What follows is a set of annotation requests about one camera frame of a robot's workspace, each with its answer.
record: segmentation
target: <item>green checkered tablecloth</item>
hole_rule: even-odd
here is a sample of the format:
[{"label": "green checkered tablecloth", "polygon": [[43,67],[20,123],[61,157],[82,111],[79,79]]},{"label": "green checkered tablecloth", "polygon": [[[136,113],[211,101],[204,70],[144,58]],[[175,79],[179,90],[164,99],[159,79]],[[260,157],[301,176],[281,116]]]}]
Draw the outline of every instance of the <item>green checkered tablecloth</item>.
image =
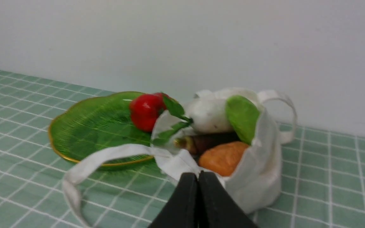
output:
[{"label": "green checkered tablecloth", "polygon": [[[0,71],[0,228],[81,227],[61,192],[72,164],[52,151],[47,127],[110,93]],[[260,228],[365,227],[365,138],[300,127],[283,159],[282,195],[249,215]],[[174,190],[155,164],[96,172],[80,188],[87,220],[102,228],[147,227]]]}]

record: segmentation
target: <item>gold plate rim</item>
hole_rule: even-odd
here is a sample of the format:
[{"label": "gold plate rim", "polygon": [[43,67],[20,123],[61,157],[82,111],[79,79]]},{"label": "gold plate rim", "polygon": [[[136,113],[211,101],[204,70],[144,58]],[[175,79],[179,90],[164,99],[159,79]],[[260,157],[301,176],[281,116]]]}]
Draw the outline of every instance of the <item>gold plate rim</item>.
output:
[{"label": "gold plate rim", "polygon": [[[123,91],[123,92],[114,92],[113,94],[111,95],[108,95],[108,96],[104,96],[104,97],[109,97],[109,96],[113,96],[113,95],[116,95],[116,94],[120,94],[120,93],[124,93],[124,92],[137,92],[137,91]],[[65,159],[65,160],[68,160],[70,162],[74,162],[74,163],[79,163],[80,160],[77,160],[77,159],[74,159],[74,158],[71,158],[71,157],[68,157],[68,156],[65,156],[64,154],[62,154],[60,151],[58,151],[56,149],[56,147],[54,146],[54,139],[52,137],[52,134],[51,134],[51,130],[52,130],[52,125],[55,123],[55,121],[57,119],[59,119],[62,115],[65,115],[68,111],[70,111],[72,108],[74,108],[75,106],[79,105],[80,103],[84,102],[84,101],[87,101],[87,100],[92,100],[92,99],[96,99],[96,98],[102,98],[102,97],[90,97],[90,98],[87,98],[87,99],[84,99],[82,101],[79,101],[77,103],[75,103],[74,105],[72,105],[70,108],[68,108],[68,110],[66,110],[64,113],[58,115],[57,117],[55,117],[51,122],[50,122],[50,125],[49,125],[49,129],[48,129],[48,136],[49,136],[49,141],[50,141],[50,146],[52,147],[53,151],[58,155],[60,156],[61,158]],[[102,164],[101,167],[114,167],[114,166],[125,166],[125,165],[130,165],[130,164],[135,164],[135,163],[140,163],[140,162],[144,162],[144,161],[147,161],[147,160],[151,160],[153,159],[154,157],[151,155],[151,156],[148,156],[148,157],[145,157],[145,158],[142,158],[142,159],[138,159],[138,160],[135,160],[135,161],[128,161],[128,162],[120,162],[120,163],[109,163],[109,164]]]}]

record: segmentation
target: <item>bag handle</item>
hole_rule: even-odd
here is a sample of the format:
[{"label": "bag handle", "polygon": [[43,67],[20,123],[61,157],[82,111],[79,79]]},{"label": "bag handle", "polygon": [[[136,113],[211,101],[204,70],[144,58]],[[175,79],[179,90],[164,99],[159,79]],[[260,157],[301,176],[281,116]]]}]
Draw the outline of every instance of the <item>bag handle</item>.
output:
[{"label": "bag handle", "polygon": [[292,103],[290,97],[288,97],[286,94],[283,94],[282,92],[278,92],[275,90],[266,90],[266,91],[258,92],[257,97],[258,97],[260,103],[265,103],[265,102],[271,101],[271,100],[279,100],[279,101],[283,101],[285,104],[287,104],[292,109],[292,113],[293,113],[292,130],[291,131],[280,131],[281,144],[286,144],[286,143],[291,142],[295,137],[295,131],[297,129],[297,112],[295,110],[295,106]]},{"label": "bag handle", "polygon": [[91,227],[84,219],[81,213],[81,198],[80,191],[76,188],[78,184],[86,180],[95,170],[97,170],[104,162],[130,157],[136,155],[153,155],[159,157],[169,157],[164,153],[164,150],[147,147],[140,144],[124,144],[116,147],[108,147],[99,150],[81,162],[77,163],[68,170],[62,180],[62,190],[64,198],[74,216],[81,222],[84,227]]}]

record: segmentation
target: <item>green glass plate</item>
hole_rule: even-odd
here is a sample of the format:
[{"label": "green glass plate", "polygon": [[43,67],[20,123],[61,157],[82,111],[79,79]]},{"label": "green glass plate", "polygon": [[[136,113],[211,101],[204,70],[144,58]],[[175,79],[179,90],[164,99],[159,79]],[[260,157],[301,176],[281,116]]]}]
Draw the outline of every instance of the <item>green glass plate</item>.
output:
[{"label": "green glass plate", "polygon": [[[78,163],[90,154],[112,146],[133,143],[150,146],[150,133],[132,123],[129,103],[141,92],[118,92],[78,102],[50,124],[52,149],[62,158]],[[100,169],[118,170],[152,162],[140,155],[106,162]]]}]

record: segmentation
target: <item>green vegetable leaf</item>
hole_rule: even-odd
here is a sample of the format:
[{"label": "green vegetable leaf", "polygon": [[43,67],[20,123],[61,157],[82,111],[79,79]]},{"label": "green vegetable leaf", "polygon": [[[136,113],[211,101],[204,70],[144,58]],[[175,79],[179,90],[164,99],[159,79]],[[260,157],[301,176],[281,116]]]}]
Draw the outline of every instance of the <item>green vegetable leaf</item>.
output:
[{"label": "green vegetable leaf", "polygon": [[192,123],[192,119],[189,119],[188,122],[178,122],[178,123],[174,124],[173,126],[171,126],[170,130],[159,133],[157,138],[155,138],[152,141],[152,144],[155,146],[163,146],[170,140],[170,138],[174,134],[176,134],[178,131],[180,131],[183,128],[189,127],[191,125],[191,123]]},{"label": "green vegetable leaf", "polygon": [[234,95],[226,100],[226,117],[239,139],[251,144],[255,135],[260,111],[246,97]]},{"label": "green vegetable leaf", "polygon": [[170,115],[186,121],[187,117],[184,116],[185,111],[181,104],[165,95],[163,95],[163,101]]}]

